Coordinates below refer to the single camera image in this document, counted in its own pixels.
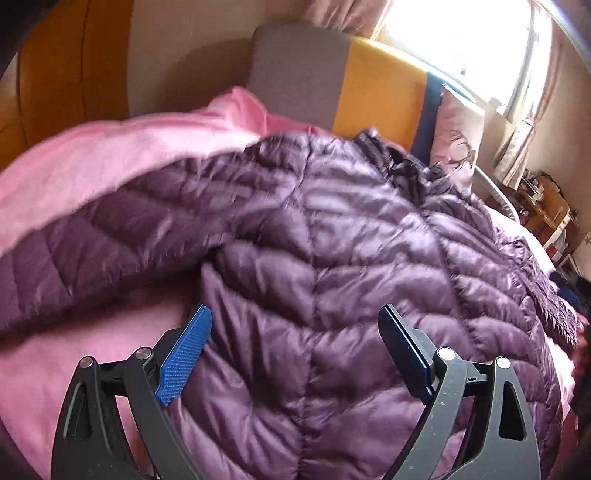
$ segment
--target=window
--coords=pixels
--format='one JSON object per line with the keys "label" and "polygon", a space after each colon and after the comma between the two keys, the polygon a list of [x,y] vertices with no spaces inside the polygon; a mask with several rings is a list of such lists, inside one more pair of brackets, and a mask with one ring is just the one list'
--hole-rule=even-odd
{"label": "window", "polygon": [[[534,58],[541,38],[547,51],[538,48]],[[548,38],[551,20],[530,0],[396,0],[382,34],[383,42],[432,65],[484,101],[492,100],[501,113],[525,75],[541,70],[543,84]]]}

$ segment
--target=white curtain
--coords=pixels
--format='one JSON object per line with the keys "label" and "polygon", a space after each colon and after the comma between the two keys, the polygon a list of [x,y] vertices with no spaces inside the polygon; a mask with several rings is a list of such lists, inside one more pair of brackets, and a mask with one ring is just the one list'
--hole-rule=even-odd
{"label": "white curtain", "polygon": [[520,96],[520,120],[498,160],[494,175],[501,183],[514,190],[523,177],[528,161],[531,141],[542,120],[558,78],[562,43],[558,39],[555,23],[538,7],[535,32],[537,45],[532,53],[532,65],[525,88]]}

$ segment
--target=pink curtain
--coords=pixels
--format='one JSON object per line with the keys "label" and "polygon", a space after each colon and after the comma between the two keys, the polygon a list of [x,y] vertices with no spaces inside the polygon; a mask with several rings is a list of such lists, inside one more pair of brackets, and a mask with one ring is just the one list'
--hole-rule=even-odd
{"label": "pink curtain", "polygon": [[548,73],[540,100],[533,104],[527,115],[517,123],[509,144],[495,168],[495,177],[503,185],[514,190],[517,190],[527,166],[527,155],[531,141],[535,137],[536,126],[544,117],[554,93],[561,57],[562,43],[554,33],[552,35]]}
{"label": "pink curtain", "polygon": [[304,20],[317,27],[376,39],[394,0],[311,0]]}

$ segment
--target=headboard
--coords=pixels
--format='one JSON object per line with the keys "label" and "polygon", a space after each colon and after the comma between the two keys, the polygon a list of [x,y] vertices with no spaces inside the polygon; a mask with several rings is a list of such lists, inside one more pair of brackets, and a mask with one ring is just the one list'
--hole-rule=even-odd
{"label": "headboard", "polygon": [[474,101],[401,50],[300,22],[256,30],[247,87],[271,113],[342,137],[377,127],[428,164],[444,83]]}

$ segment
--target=blue gripper pad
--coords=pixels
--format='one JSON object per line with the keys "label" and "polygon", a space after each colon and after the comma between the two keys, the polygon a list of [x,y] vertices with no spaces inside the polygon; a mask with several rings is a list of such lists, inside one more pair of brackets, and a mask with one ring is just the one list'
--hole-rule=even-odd
{"label": "blue gripper pad", "polygon": [[212,312],[201,305],[160,367],[156,398],[163,407],[177,398],[212,332]]}

